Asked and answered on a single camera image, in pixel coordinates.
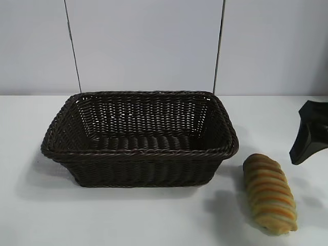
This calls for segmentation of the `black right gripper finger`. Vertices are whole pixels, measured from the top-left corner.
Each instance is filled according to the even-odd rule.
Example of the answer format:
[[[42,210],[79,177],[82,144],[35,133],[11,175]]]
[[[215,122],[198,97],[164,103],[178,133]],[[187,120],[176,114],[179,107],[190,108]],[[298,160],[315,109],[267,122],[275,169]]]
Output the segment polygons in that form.
[[[299,130],[289,152],[293,165],[327,148],[327,103],[308,100],[298,113]]]

